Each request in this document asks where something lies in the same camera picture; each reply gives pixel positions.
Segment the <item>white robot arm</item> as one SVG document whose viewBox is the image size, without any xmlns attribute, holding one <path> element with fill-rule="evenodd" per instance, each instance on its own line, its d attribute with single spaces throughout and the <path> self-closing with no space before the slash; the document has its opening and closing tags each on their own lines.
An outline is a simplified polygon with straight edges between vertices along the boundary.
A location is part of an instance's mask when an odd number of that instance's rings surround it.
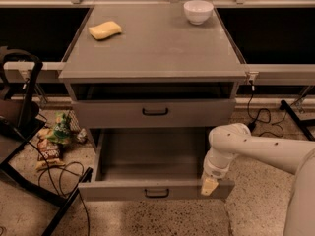
<svg viewBox="0 0 315 236">
<path fill-rule="evenodd" d="M 242 123 L 217 126 L 209 133 L 201 194 L 210 195 L 239 155 L 294 175 L 283 236 L 315 236 L 315 142 L 253 136 Z"/>
</svg>

